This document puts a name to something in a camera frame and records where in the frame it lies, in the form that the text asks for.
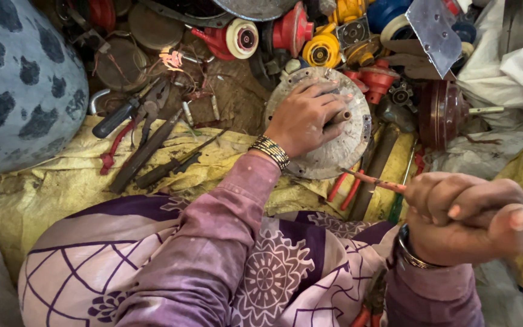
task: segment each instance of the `purple sleeve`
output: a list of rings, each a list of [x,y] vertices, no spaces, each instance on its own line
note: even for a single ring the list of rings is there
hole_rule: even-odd
[[[116,326],[225,326],[263,205],[280,169],[252,154],[181,215],[181,228],[135,277]]]
[[[389,327],[480,327],[483,315],[470,264],[421,269],[402,258],[387,274]]]

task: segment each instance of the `bracelet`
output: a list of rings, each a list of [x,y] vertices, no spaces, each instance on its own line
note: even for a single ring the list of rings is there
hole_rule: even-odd
[[[404,224],[399,229],[399,234],[397,235],[399,240],[399,252],[403,260],[405,260],[411,266],[415,266],[423,269],[437,269],[437,268],[446,268],[447,266],[440,266],[436,264],[430,264],[421,260],[418,256],[409,251],[409,227],[407,224]]]
[[[284,171],[286,166],[290,163],[290,158],[284,149],[282,149],[276,142],[272,141],[271,138],[264,135],[258,137],[249,149],[257,149],[269,155],[274,161],[276,161],[276,163],[278,163],[281,171]]]

